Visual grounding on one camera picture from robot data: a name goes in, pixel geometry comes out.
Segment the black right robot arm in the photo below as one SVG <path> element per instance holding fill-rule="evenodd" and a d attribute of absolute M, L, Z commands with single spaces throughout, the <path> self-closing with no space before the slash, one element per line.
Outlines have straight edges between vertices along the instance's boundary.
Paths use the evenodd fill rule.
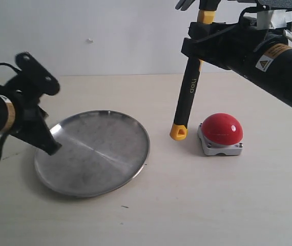
<path fill-rule="evenodd" d="M 279 31 L 257 30 L 256 20 L 234 24 L 192 22 L 182 53 L 232 70 L 292 107 L 292 47 Z"/>

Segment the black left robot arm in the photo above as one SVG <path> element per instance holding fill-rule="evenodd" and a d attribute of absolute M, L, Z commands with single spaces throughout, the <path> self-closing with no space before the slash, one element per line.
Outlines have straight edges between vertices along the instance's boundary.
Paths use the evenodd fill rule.
<path fill-rule="evenodd" d="M 0 135 L 7 133 L 53 155 L 62 145 L 54 139 L 45 116 L 38 105 L 25 106 L 20 98 L 0 94 Z"/>

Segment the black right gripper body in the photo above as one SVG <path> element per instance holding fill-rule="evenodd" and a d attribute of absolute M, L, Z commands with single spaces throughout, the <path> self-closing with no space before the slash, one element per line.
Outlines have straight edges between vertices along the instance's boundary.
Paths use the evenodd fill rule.
<path fill-rule="evenodd" d="M 202 41 L 204 58 L 217 67 L 231 70 L 241 65 L 261 43 L 261 31 L 251 22 L 214 23 Z"/>

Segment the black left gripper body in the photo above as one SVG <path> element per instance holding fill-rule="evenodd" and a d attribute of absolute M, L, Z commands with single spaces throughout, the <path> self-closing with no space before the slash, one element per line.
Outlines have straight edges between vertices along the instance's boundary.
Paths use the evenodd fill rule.
<path fill-rule="evenodd" d="M 31 144 L 32 121 L 43 92 L 37 89 L 14 89 L 6 93 L 13 104 L 14 123 L 6 131 L 7 135 Z"/>

